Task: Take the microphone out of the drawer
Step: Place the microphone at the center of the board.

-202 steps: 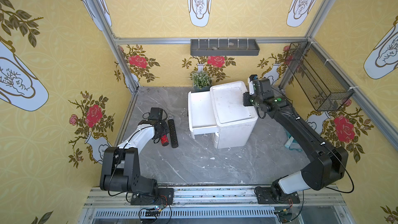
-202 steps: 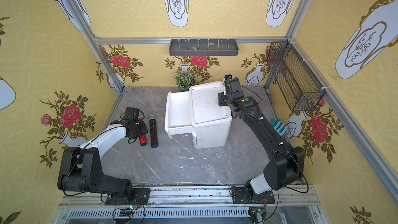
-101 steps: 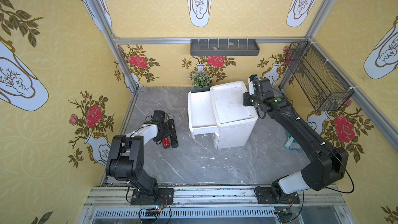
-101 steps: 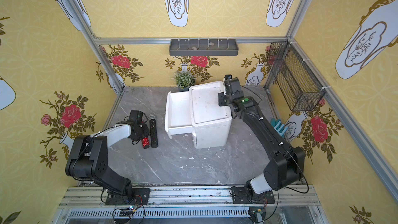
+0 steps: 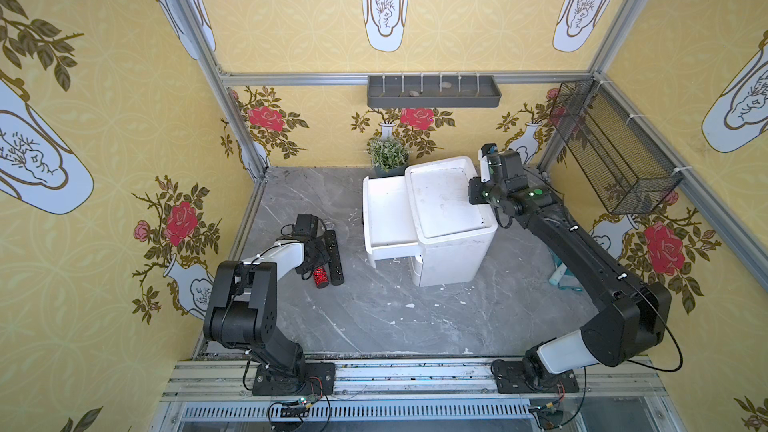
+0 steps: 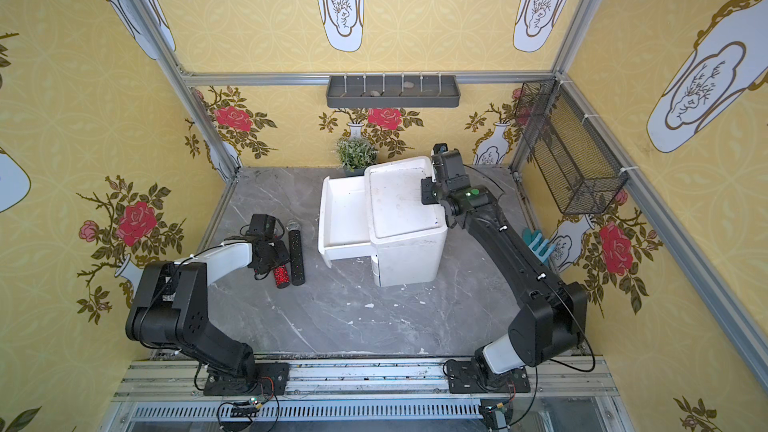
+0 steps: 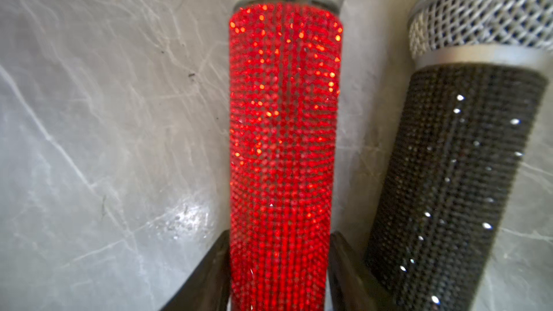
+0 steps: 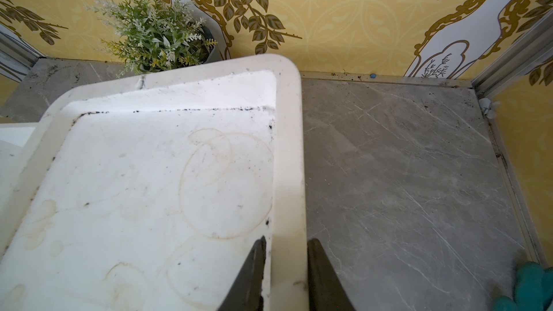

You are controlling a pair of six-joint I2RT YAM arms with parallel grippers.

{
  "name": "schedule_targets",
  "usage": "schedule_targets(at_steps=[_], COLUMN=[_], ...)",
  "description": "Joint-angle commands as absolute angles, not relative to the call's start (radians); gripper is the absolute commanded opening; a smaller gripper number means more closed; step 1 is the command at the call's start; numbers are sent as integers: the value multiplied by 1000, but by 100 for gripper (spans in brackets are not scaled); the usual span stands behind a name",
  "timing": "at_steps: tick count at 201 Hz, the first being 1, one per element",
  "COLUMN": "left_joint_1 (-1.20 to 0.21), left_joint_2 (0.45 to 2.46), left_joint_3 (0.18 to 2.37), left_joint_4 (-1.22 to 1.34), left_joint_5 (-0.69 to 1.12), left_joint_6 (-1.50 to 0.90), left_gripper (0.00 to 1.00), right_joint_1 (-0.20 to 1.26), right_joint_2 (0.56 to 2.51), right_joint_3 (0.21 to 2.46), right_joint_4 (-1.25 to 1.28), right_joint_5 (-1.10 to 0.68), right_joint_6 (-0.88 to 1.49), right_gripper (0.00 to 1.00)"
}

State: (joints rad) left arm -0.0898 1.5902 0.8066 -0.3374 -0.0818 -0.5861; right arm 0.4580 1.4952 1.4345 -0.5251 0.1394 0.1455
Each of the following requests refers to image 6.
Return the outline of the black glitter microphone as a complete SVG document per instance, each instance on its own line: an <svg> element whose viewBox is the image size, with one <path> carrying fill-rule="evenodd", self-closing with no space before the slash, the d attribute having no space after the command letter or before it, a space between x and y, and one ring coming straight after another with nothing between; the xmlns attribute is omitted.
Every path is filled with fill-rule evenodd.
<svg viewBox="0 0 768 432"><path fill-rule="evenodd" d="M295 219L289 220L286 224L286 231L289 248L291 284L294 286L301 286L306 282L301 225Z"/></svg>

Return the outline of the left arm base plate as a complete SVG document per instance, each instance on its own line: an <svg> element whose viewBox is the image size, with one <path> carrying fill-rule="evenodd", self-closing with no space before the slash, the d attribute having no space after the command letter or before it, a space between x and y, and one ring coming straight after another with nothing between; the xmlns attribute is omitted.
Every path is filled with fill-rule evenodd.
<svg viewBox="0 0 768 432"><path fill-rule="evenodd" d="M213 371L206 380L204 396L283 395L289 378L287 362L254 363L244 376Z"/></svg>

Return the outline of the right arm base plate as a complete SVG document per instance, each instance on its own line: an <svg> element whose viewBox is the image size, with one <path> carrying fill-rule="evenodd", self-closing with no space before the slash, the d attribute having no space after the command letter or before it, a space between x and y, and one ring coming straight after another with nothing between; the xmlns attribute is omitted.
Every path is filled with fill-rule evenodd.
<svg viewBox="0 0 768 432"><path fill-rule="evenodd" d="M447 378L451 394L514 395L531 391L528 374L524 368L495 374L475 359L448 359L443 363L442 371Z"/></svg>

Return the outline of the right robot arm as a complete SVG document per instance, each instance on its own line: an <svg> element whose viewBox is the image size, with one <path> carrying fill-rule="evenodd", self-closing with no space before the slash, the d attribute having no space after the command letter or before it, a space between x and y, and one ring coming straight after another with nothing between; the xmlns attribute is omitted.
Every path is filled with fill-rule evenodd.
<svg viewBox="0 0 768 432"><path fill-rule="evenodd" d="M421 181L421 202L440 205L449 225L466 230L485 250L514 294L519 311L507 331L479 348L475 369L485 387L523 366L537 367L581 344L586 336L587 292L578 282L565 283L550 271L537 247L516 233L497 198L484 186L473 186L461 154L445 143L433 147L433 175Z"/></svg>

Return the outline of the white top drawer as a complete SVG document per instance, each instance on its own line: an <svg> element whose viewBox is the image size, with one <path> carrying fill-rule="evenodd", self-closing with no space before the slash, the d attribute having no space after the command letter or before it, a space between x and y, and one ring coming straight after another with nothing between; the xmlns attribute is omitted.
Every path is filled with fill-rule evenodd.
<svg viewBox="0 0 768 432"><path fill-rule="evenodd" d="M333 261L369 257L374 248L368 231L362 176L323 180L318 251L327 267Z"/></svg>

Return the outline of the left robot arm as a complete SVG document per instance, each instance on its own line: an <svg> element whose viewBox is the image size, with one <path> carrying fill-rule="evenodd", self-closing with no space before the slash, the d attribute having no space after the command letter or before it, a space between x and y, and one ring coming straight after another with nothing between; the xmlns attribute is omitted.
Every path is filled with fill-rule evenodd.
<svg viewBox="0 0 768 432"><path fill-rule="evenodd" d="M278 218L254 214L239 235L187 258L147 264L127 318L127 337L149 349L179 351L206 366L215 381L254 384L253 349L211 322L208 288L240 269L262 279L287 263L284 233Z"/></svg>

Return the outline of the red glitter microphone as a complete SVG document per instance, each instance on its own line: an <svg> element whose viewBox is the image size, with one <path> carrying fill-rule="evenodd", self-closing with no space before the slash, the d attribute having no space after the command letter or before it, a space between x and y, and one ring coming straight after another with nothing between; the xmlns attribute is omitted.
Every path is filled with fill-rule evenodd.
<svg viewBox="0 0 768 432"><path fill-rule="evenodd" d="M291 285L291 276L286 265L280 265L272 271L275 285L278 289L284 289Z"/></svg>

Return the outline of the white drawer cabinet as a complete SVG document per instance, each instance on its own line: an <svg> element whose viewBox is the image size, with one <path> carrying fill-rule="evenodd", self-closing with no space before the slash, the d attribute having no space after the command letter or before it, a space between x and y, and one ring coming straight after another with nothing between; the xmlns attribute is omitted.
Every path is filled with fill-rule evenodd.
<svg viewBox="0 0 768 432"><path fill-rule="evenodd" d="M375 283L380 287L436 279L448 227L443 207L424 205L421 181L432 183L432 163L413 157L368 168L366 213Z"/></svg>

